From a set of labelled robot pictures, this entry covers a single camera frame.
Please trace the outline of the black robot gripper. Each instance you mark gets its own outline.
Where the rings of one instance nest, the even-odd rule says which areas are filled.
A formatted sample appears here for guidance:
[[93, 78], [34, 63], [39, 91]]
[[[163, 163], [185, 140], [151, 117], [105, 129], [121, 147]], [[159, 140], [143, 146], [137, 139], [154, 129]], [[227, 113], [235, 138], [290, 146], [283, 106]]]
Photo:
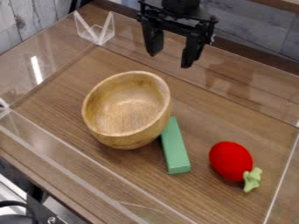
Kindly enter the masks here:
[[202, 8], [202, 0], [138, 0], [138, 21], [143, 27], [145, 46], [154, 57], [165, 49], [165, 31], [187, 37], [182, 68], [193, 66], [205, 45], [214, 42], [219, 19]]

